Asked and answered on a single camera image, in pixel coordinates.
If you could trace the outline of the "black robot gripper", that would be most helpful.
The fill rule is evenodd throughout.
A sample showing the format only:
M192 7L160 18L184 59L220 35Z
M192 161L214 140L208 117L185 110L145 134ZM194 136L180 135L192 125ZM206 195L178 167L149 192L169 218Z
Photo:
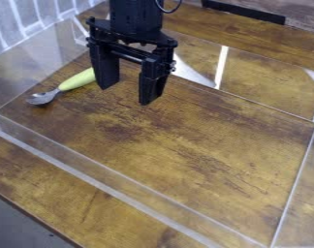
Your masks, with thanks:
M164 0L109 0L109 19L89 17L87 47L98 86L119 81L119 58L141 63L138 102L149 105L164 92L176 70L177 40L162 32Z

